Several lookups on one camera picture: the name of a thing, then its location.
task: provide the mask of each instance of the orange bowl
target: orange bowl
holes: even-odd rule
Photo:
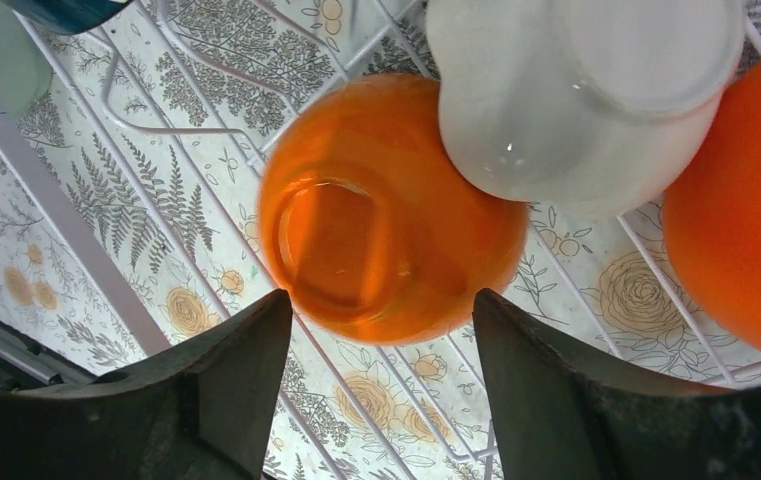
[[[761,349],[761,62],[725,93],[706,141],[666,192],[663,236],[695,301]]]
[[[299,310],[370,344],[462,325],[474,295],[502,290],[524,247],[527,205],[454,169],[439,136],[439,84],[380,74],[312,105],[262,180],[260,239]]]

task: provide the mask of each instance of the white wire dish rack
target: white wire dish rack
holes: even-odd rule
[[[105,146],[112,157],[115,158],[123,175],[135,193],[140,197],[142,205],[146,208],[156,225],[162,230],[165,239],[170,243],[172,250],[179,256],[193,279],[204,290],[203,295],[221,318],[230,316],[229,306],[225,305],[219,292],[216,291],[217,289],[207,280],[206,273],[198,267],[193,253],[187,251],[182,236],[172,228],[170,221],[160,211],[162,205],[158,204],[157,200],[149,195],[148,189],[142,183],[137,173],[137,169],[130,162],[129,155],[126,155],[119,148],[117,141],[110,134],[107,127],[109,123],[107,122],[114,123],[117,127],[129,132],[130,135],[156,136],[166,141],[173,151],[176,152],[179,161],[184,164],[184,168],[187,167],[192,172],[196,184],[200,185],[202,189],[204,197],[215,206],[214,211],[210,213],[218,216],[223,225],[229,226],[230,231],[227,234],[231,234],[236,244],[242,245],[244,251],[249,252],[249,260],[254,263],[255,267],[263,275],[267,275],[264,265],[256,257],[254,249],[249,245],[249,240],[242,228],[234,221],[235,212],[231,215],[229,206],[225,206],[219,195],[213,190],[211,186],[211,174],[202,166],[204,162],[200,161],[201,159],[199,158],[195,158],[195,150],[189,146],[190,140],[193,139],[195,142],[205,143],[217,139],[218,141],[225,142],[225,148],[230,149],[230,155],[235,155],[241,160],[241,165],[238,168],[246,169],[258,179],[264,166],[265,152],[268,152],[277,142],[277,139],[289,124],[301,111],[311,105],[314,100],[335,86],[348,81],[356,75],[361,75],[362,72],[359,70],[361,62],[364,62],[365,58],[381,42],[389,38],[396,39],[409,56],[412,67],[423,75],[435,76],[435,68],[428,60],[425,60],[423,52],[419,51],[410,42],[406,32],[402,30],[399,23],[400,19],[406,18],[413,11],[423,9],[424,2],[411,0],[395,4],[394,6],[381,0],[360,2],[362,3],[360,5],[362,11],[372,9],[370,16],[377,20],[377,28],[374,29],[373,34],[365,35],[364,38],[359,38],[358,41],[352,42],[351,45],[344,46],[337,44],[335,39],[329,35],[323,35],[323,32],[319,31],[319,25],[304,26],[293,16],[284,13],[295,11],[294,8],[291,8],[290,4],[296,2],[284,1],[281,2],[282,5],[277,4],[274,6],[264,0],[247,1],[254,4],[259,9],[260,14],[266,14],[276,19],[276,22],[279,23],[278,28],[295,32],[297,35],[305,38],[310,44],[316,45],[320,49],[321,54],[329,59],[333,73],[323,79],[322,82],[319,82],[320,87],[315,89],[315,91],[296,99],[294,94],[278,87],[275,83],[258,80],[254,77],[252,71],[233,68],[230,64],[227,64],[230,62],[225,62],[223,58],[192,47],[189,41],[189,32],[184,30],[185,27],[178,26],[175,19],[182,14],[183,9],[191,8],[198,3],[197,1],[183,0],[175,3],[175,0],[153,0],[150,5],[136,2],[125,10],[122,15],[137,15],[140,17],[139,24],[143,22],[145,28],[149,30],[147,37],[156,43],[156,45],[151,45],[151,48],[161,52],[160,55],[167,54],[170,57],[170,61],[173,62],[177,71],[186,82],[188,89],[199,99],[201,115],[208,117],[209,124],[214,123],[212,126],[194,126],[188,128],[174,126],[174,123],[165,114],[164,100],[163,103],[160,103],[160,100],[154,98],[146,88],[145,83],[149,79],[142,78],[141,71],[137,70],[129,57],[125,56],[129,46],[119,45],[113,39],[111,33],[114,32],[111,30],[111,27],[97,28],[92,32],[83,34],[80,39],[90,42],[107,53],[109,61],[106,65],[106,70],[105,72],[99,72],[99,74],[103,78],[112,79],[118,76],[120,72],[121,75],[128,79],[130,88],[133,89],[137,98],[143,102],[143,105],[149,112],[153,112],[152,121],[156,122],[156,126],[138,125],[128,120],[130,116],[127,113],[129,112],[122,114],[114,109],[115,107],[113,107],[111,98],[115,82],[103,82],[99,98],[90,100],[87,94],[84,93],[84,87],[70,73],[69,66],[60,61],[54,52],[53,40],[48,39],[29,22],[21,19],[24,28],[26,28],[53,66],[59,81],[69,90],[71,98],[75,100],[77,106],[81,109],[82,115],[87,119],[91,128],[94,129],[99,141]],[[326,1],[329,0],[325,0],[325,2],[319,0],[315,2],[309,1],[308,4],[314,5],[316,14],[322,14],[323,12],[320,9],[324,7],[322,3],[326,3]],[[230,34],[242,35],[244,28],[253,28],[253,25],[235,25],[234,27],[235,31],[230,32]],[[761,36],[750,22],[748,23],[748,38],[751,45],[761,55]],[[210,95],[208,95],[199,81],[199,77],[206,75],[208,69],[252,84],[258,87],[260,91],[271,95],[272,98],[278,98],[285,105],[286,117],[283,118],[278,128],[264,131],[262,135],[258,132],[248,132],[243,129],[229,127],[228,122],[223,118],[218,108],[217,102],[209,98]],[[33,149],[21,138],[20,131],[15,123],[6,115],[1,114],[0,156],[19,178],[45,217],[53,224],[59,237],[82,263],[84,270],[103,293],[114,312],[119,318],[123,319],[142,349],[148,355],[152,355],[168,348],[170,343],[166,339],[162,329],[152,320],[152,316],[147,308],[140,302],[136,292],[128,285],[110,255],[95,237],[92,229],[80,217],[78,211],[72,206],[69,198],[59,188]],[[642,235],[632,226],[633,223],[629,222],[626,218],[619,217],[617,224],[624,234],[626,234],[629,241],[633,243],[641,259],[647,262],[650,271],[656,277],[665,293],[670,297],[674,308],[682,315],[691,335],[703,346],[703,354],[706,355],[705,360],[713,364],[713,371],[717,373],[706,375],[701,380],[707,383],[736,387],[738,380],[750,378],[755,372],[761,372],[761,360],[735,369],[729,368],[726,365],[726,362],[721,358],[722,355],[713,345],[712,337],[704,333],[703,325],[695,318],[695,310],[683,299],[681,292],[678,290],[679,287],[672,283],[671,277],[666,273],[665,269],[658,265],[658,258],[655,252],[647,247]],[[565,256],[561,258],[559,250],[557,249],[555,252],[552,249],[553,245],[551,243],[553,242],[543,237],[543,230],[541,228],[533,226],[530,228],[529,233],[531,241],[543,247],[541,251],[547,257],[548,262],[550,262],[551,267],[554,269],[553,271],[556,271],[561,278],[561,288],[564,287],[565,291],[568,292],[566,302],[571,302],[577,306],[579,311],[574,314],[576,318],[573,321],[589,322],[591,329],[594,329],[599,336],[603,346],[609,348],[609,351],[619,358],[630,359],[624,352],[622,339],[618,335],[611,333],[611,329],[607,328],[601,316],[596,312],[595,306],[590,303],[587,292],[579,287],[569,274],[570,268],[567,268],[566,262],[570,259],[565,258]],[[314,347],[320,362],[329,369],[340,391],[351,402],[353,409],[358,415],[361,416],[365,427],[376,435],[376,443],[385,452],[385,456],[398,467],[399,472],[396,475],[402,478],[416,478],[411,468],[412,464],[407,462],[405,458],[402,458],[399,449],[384,434],[382,426],[377,424],[370,412],[358,401],[357,394],[349,387],[345,375],[340,371],[335,362],[331,360],[328,349],[322,346],[324,342],[319,340],[319,332],[313,327],[307,326],[297,316],[295,317],[295,322],[305,340]],[[443,340],[448,348],[459,357],[461,364],[466,367],[465,370],[467,371],[457,372],[455,375],[460,377],[460,382],[467,385],[467,388],[480,389],[482,392],[485,392],[483,379],[478,374],[479,367],[477,366],[476,355],[472,355],[472,349],[467,348],[467,345],[461,344],[460,338],[459,335],[448,335]],[[422,376],[418,375],[415,367],[407,359],[406,352],[403,349],[376,348],[372,351],[372,355],[375,355],[391,374],[391,380],[397,384],[409,403],[416,409],[426,428],[438,440],[443,453],[454,462],[479,462],[481,465],[484,465],[483,476],[485,478],[492,478],[493,474],[497,472],[498,467],[493,465],[493,457],[497,453],[497,448],[491,432],[486,432],[487,438],[485,442],[480,442],[482,444],[470,442],[471,438],[467,440],[467,436],[461,432],[458,425],[452,421],[447,413],[451,405],[448,405],[444,399],[437,398],[437,395],[431,393],[430,385],[426,384],[421,378]],[[481,396],[481,400],[482,408],[487,409],[488,405],[485,403],[485,395]],[[341,463],[335,461],[334,457],[328,452],[325,442],[318,438],[316,432],[306,422],[304,415],[295,406],[290,396],[281,392],[280,402],[283,408],[291,415],[306,439],[317,449],[318,454],[326,464],[327,473],[334,478],[348,478],[347,469],[342,468]],[[448,432],[440,431],[443,425],[447,427]]]

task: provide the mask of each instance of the floral tablecloth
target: floral tablecloth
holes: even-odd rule
[[[275,3],[290,18],[314,30],[343,62],[351,59],[384,23],[381,14],[369,5],[371,2],[360,2],[358,9],[355,0]],[[386,3],[393,12],[404,6],[403,1]],[[145,7],[151,8],[148,2]],[[750,9],[761,27],[761,0],[752,1]],[[421,30],[423,12],[424,5],[417,4],[403,16],[399,26],[435,74]],[[174,126],[217,126],[156,40],[145,14],[129,8],[110,21],[106,31]],[[277,85],[296,105],[305,103],[325,80],[335,75],[334,65],[318,46],[245,0],[180,0],[171,18],[181,37],[196,49]],[[122,72],[106,78],[109,56],[98,45],[83,37],[48,38],[92,105],[99,108],[98,92],[104,82],[111,81],[111,103],[116,111],[134,123],[157,125],[156,112],[150,111],[131,78]],[[747,48],[743,68],[756,58],[753,49]],[[263,145],[287,118],[283,102],[269,92],[193,62],[188,65],[227,124],[246,129],[257,145]],[[389,70],[416,70],[395,35],[385,37],[365,60],[351,66],[354,74]],[[182,152],[175,150],[166,137],[142,136],[121,131],[108,121],[106,124],[138,170],[147,191],[204,269],[221,301],[236,312],[268,292],[271,285],[250,262],[250,252],[240,248],[230,229],[212,213],[212,200],[195,184]],[[117,159],[92,130],[82,107],[58,79],[21,119],[20,126],[172,343],[221,321],[206,300],[202,286],[147,217]],[[243,144],[244,151],[236,151],[220,136],[185,136],[182,144],[257,251],[257,180],[242,165],[242,154],[248,153],[250,147]],[[506,293],[508,298],[549,325],[606,349],[593,323],[546,257],[543,248],[550,248],[630,361],[696,381],[719,373],[615,221],[591,222],[545,204],[534,205],[533,210],[534,226],[546,245],[529,242],[515,281]],[[627,219],[674,281],[662,243],[659,202],[629,214]],[[682,289],[678,293],[726,364],[735,367],[761,360],[760,352],[706,318]],[[124,323],[109,310],[1,158],[0,319],[95,373],[143,358]],[[317,329],[315,333],[418,478],[483,478],[489,460],[465,463],[447,458],[374,349]],[[355,479],[400,477],[318,353],[297,329],[293,336],[283,389],[339,467]],[[466,326],[452,337],[476,365],[472,328]],[[471,448],[485,448],[489,431],[485,393],[451,345],[437,340],[406,347],[403,352],[415,375],[400,365],[402,360],[393,361],[426,405],[439,432],[458,453],[463,451],[461,439],[451,427]],[[761,373],[755,373],[743,380],[760,381],[759,377]],[[416,380],[421,380],[425,388]],[[450,423],[425,401],[427,395],[439,400]],[[499,463],[492,468],[495,477],[503,478]],[[329,476],[315,449],[279,407],[266,470],[282,479]]]

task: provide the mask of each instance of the wire rack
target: wire rack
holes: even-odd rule
[[[321,51],[327,55],[332,62],[335,70],[335,75],[324,82],[321,88],[314,92],[314,94],[308,99],[308,101],[304,102],[303,105],[296,106],[290,101],[288,95],[286,95],[285,92],[278,89],[276,86],[264,81],[260,81],[247,74],[246,72],[238,71],[228,65],[224,65],[218,60],[204,55],[203,53],[195,50],[189,44],[187,44],[184,41],[183,37],[175,30],[174,25],[172,25],[168,18],[168,12],[169,9],[173,7],[173,1],[174,0],[154,0],[150,6],[150,9],[146,8],[141,3],[136,2],[126,10],[125,14],[131,10],[138,11],[140,16],[145,20],[146,27],[152,31],[152,38],[155,38],[159,43],[158,47],[163,49],[164,52],[167,52],[171,60],[175,62],[183,78],[188,83],[188,86],[200,98],[203,108],[206,110],[209,116],[214,119],[215,123],[217,124],[216,128],[175,128],[171,126],[170,121],[164,115],[164,112],[159,108],[159,104],[156,99],[154,99],[144,87],[142,83],[143,80],[135,74],[133,68],[131,68],[131,65],[124,58],[124,55],[122,54],[123,49],[119,48],[113,42],[111,36],[103,27],[99,27],[89,33],[85,33],[82,37],[87,39],[87,41],[92,42],[99,48],[104,49],[110,55],[111,60],[104,75],[106,78],[113,78],[118,70],[122,71],[127,76],[127,78],[131,80],[133,88],[147,104],[150,111],[159,112],[155,116],[157,117],[157,121],[161,126],[146,127],[136,125],[126,120],[122,115],[114,111],[109,102],[113,82],[104,82],[103,90],[100,92],[99,101],[99,107],[102,111],[96,110],[91,106],[90,102],[87,101],[86,97],[83,95],[81,86],[77,84],[74,78],[72,78],[72,76],[68,73],[64,65],[60,63],[46,38],[44,38],[28,21],[23,18],[20,18],[20,20],[24,28],[27,30],[27,32],[29,32],[30,36],[33,38],[43,54],[46,56],[47,60],[50,62],[58,78],[69,89],[72,98],[75,99],[77,104],[82,108],[84,116],[87,118],[91,126],[95,129],[95,132],[100,141],[106,146],[109,152],[117,160],[118,166],[123,171],[124,175],[134,188],[137,195],[141,198],[142,204],[147,208],[150,216],[165,233],[165,236],[170,242],[171,246],[176,252],[178,252],[181,260],[185,263],[189,271],[192,273],[193,277],[200,283],[200,285],[204,287],[205,296],[208,298],[211,304],[215,306],[221,317],[227,318],[230,316],[228,308],[219,299],[217,292],[210,286],[209,282],[206,281],[205,274],[201,271],[200,268],[198,268],[198,266],[195,264],[195,261],[192,259],[192,256],[186,251],[181,238],[179,238],[179,236],[170,227],[170,224],[166,218],[160,214],[154,199],[148,196],[147,191],[137,176],[133,166],[128,161],[126,155],[121,151],[121,149],[118,148],[117,143],[113,140],[112,136],[107,131],[104,120],[101,119],[101,113],[105,115],[105,117],[108,118],[111,122],[127,131],[137,132],[141,135],[157,135],[165,137],[167,141],[170,142],[170,145],[174,148],[174,150],[178,153],[180,161],[185,162],[188,165],[189,170],[193,172],[195,179],[203,189],[204,195],[209,197],[213,205],[217,206],[214,213],[218,215],[221,220],[223,220],[225,225],[232,227],[232,230],[229,233],[232,233],[235,237],[236,242],[243,245],[245,250],[252,254],[252,262],[254,262],[257,268],[259,268],[260,272],[263,272],[267,276],[268,274],[265,266],[260,262],[259,258],[253,254],[253,249],[251,249],[248,245],[248,241],[242,234],[241,229],[231,219],[227,209],[221,203],[215,192],[212,190],[209,182],[206,181],[205,173],[202,172],[197,164],[192,160],[189,151],[187,151],[183,142],[181,141],[182,138],[187,135],[205,135],[220,136],[222,138],[228,139],[235,152],[238,153],[239,158],[243,160],[244,168],[252,172],[253,175],[258,179],[262,168],[264,167],[265,156],[263,152],[267,151],[272,145],[277,142],[279,136],[283,133],[283,131],[288,128],[291,122],[293,122],[303,110],[309,107],[313,101],[323,96],[326,92],[330,91],[335,86],[343,82],[347,82],[353,76],[352,73],[349,73],[352,71],[353,67],[366,55],[368,55],[369,52],[371,52],[372,49],[375,48],[384,37],[392,36],[399,39],[401,41],[401,45],[406,50],[407,54],[409,54],[412,62],[414,62],[417,69],[423,75],[431,76],[431,72],[428,69],[428,66],[419,57],[417,52],[405,37],[404,33],[401,31],[401,28],[398,24],[398,21],[406,16],[410,10],[412,10],[417,5],[422,4],[423,2],[418,0],[409,1],[409,3],[405,4],[400,11],[396,12],[390,11],[387,6],[380,0],[371,0],[370,2],[366,2],[366,4],[371,3],[371,7],[376,9],[376,12],[383,19],[384,25],[373,36],[368,38],[364,44],[359,46],[359,48],[357,48],[349,58],[343,60],[337,57],[337,52],[331,48],[327,42],[316,36],[312,31],[302,27],[297,22],[290,19],[287,15],[281,13],[279,10],[277,10],[277,8],[272,6],[270,2],[266,2],[264,0],[249,0],[258,8],[274,17],[278,22],[282,22],[287,28],[297,32],[299,35],[303,36],[310,42],[318,45]],[[747,22],[747,35],[751,45],[761,55],[761,35],[750,21]],[[215,105],[213,105],[210,99],[208,99],[204,94],[194,72],[188,67],[186,61],[181,58],[181,55],[201,65],[205,65],[211,69],[223,72],[224,74],[256,85],[259,88],[273,93],[279,97],[287,106],[290,117],[286,120],[282,128],[277,130],[272,135],[268,136],[268,138],[265,139],[265,141],[261,144],[258,141],[254,141],[253,138],[251,138],[251,136],[248,135],[245,131],[241,129],[229,128],[227,123],[219,114],[219,111],[216,109]],[[100,243],[98,243],[91,229],[82,220],[77,211],[71,205],[68,198],[56,185],[50,174],[45,170],[42,163],[37,158],[36,153],[20,137],[20,132],[15,126],[15,123],[5,114],[1,114],[1,112],[2,109],[0,108],[1,157],[7,162],[11,170],[19,178],[29,194],[34,198],[36,204],[45,214],[46,218],[50,220],[59,237],[63,239],[66,245],[79,259],[90,279],[105,295],[105,298],[111,308],[115,311],[119,318],[124,320],[143,350],[148,355],[153,355],[161,350],[164,350],[165,348],[168,348],[170,344],[166,340],[165,335],[152,320],[146,308],[137,298],[136,293],[127,284],[124,277],[115,267],[115,264],[105,252],[103,247],[100,245]],[[249,149],[243,148],[242,145],[249,146]],[[734,370],[729,369],[722,362],[716,348],[708,341],[705,334],[702,333],[698,323],[693,318],[693,315],[690,314],[689,309],[686,305],[684,305],[680,296],[677,294],[675,286],[671,284],[667,275],[654,261],[652,254],[643,244],[639,235],[634,231],[633,228],[631,228],[631,226],[623,217],[618,218],[618,224],[624,230],[629,239],[633,242],[642,258],[648,263],[651,271],[660,282],[660,285],[671,297],[671,300],[674,302],[677,310],[683,316],[688,326],[692,329],[694,335],[706,349],[706,352],[709,354],[709,358],[717,365],[720,374],[708,379],[707,383],[727,384],[735,386],[738,377],[749,375],[756,371],[761,371],[761,361]],[[595,315],[593,309],[590,307],[589,303],[587,303],[587,299],[581,293],[581,290],[575,284],[574,280],[572,280],[572,277],[569,275],[562,263],[558,260],[557,256],[551,251],[550,248],[548,248],[539,231],[536,228],[531,227],[530,236],[534,241],[538,242],[539,245],[543,247],[543,251],[548,256],[548,260],[554,269],[559,273],[559,276],[562,278],[565,286],[568,287],[571,295],[581,306],[584,315],[588,317],[588,321],[592,322],[594,328],[600,334],[606,345],[609,347],[610,352],[616,357],[624,358],[623,352],[621,351],[616,340],[608,333],[607,329],[602,324],[601,319]],[[319,342],[313,329],[309,328],[299,316],[295,316],[295,323],[299,327],[300,331],[306,336],[311,345],[315,348],[318,357],[330,370],[333,378],[342,389],[342,392],[353,404],[353,407],[363,418],[368,428],[377,436],[378,442],[386,450],[388,457],[394,464],[399,467],[400,473],[405,478],[414,479],[415,476],[407,464],[401,459],[398,451],[384,436],[381,428],[372,419],[371,415],[369,415],[366,409],[360,404],[359,401],[357,401],[354,392],[345,382],[342,373],[337,369],[336,365],[331,360],[325,349],[322,348],[321,342]],[[482,391],[485,392],[483,378],[478,374],[479,367],[477,366],[477,360],[469,358],[471,357],[471,353],[466,353],[465,349],[462,348],[457,340],[455,340],[452,336],[446,336],[443,341],[447,342],[447,345],[450,347],[450,349],[459,356],[462,364],[465,365],[468,369],[468,373],[461,373],[460,375],[470,375],[474,380],[474,388],[482,389]],[[406,360],[404,352],[400,348],[392,347],[376,348],[374,353],[376,353],[380,361],[388,368],[394,381],[399,384],[400,388],[403,390],[404,394],[409,399],[411,404],[417,409],[418,414],[421,416],[422,420],[425,422],[429,430],[433,433],[435,438],[438,439],[438,441],[441,443],[441,446],[448,457],[457,462],[482,461],[485,463],[485,478],[492,478],[492,459],[497,454],[497,447],[495,446],[494,436],[492,435],[492,432],[489,432],[488,441],[485,446],[471,445],[466,441],[465,437],[457,429],[454,422],[452,422],[449,416],[446,414],[446,405],[442,405],[442,402],[440,402],[434,395],[428,393],[426,395],[427,403],[435,409],[435,412],[437,412],[442,421],[444,421],[445,424],[449,426],[451,433],[453,434],[454,442],[451,443],[455,443],[462,448],[460,449],[453,447],[448,442],[448,440],[446,440],[445,437],[440,434],[439,427],[437,426],[436,422],[428,414],[428,411],[422,402],[419,401],[420,399],[418,398],[416,390],[413,387],[419,388],[422,392],[430,392],[430,390],[428,389],[427,385],[425,385],[419,378],[419,376],[416,375],[413,367]],[[415,384],[408,384],[405,380],[408,377],[415,379]],[[325,445],[318,440],[316,435],[313,433],[313,430],[307,425],[305,419],[302,418],[300,412],[292,403],[290,398],[281,392],[279,400],[284,408],[288,411],[288,413],[292,416],[294,422],[303,431],[306,438],[308,438],[312,445],[314,445],[314,447],[318,450],[318,453],[323,458],[327,468],[329,469],[329,472],[335,478],[347,478],[339,466],[337,466],[336,462],[327,451]]]

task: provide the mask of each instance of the dark blue mug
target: dark blue mug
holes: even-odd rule
[[[135,0],[1,0],[42,27],[63,35],[91,30]]]

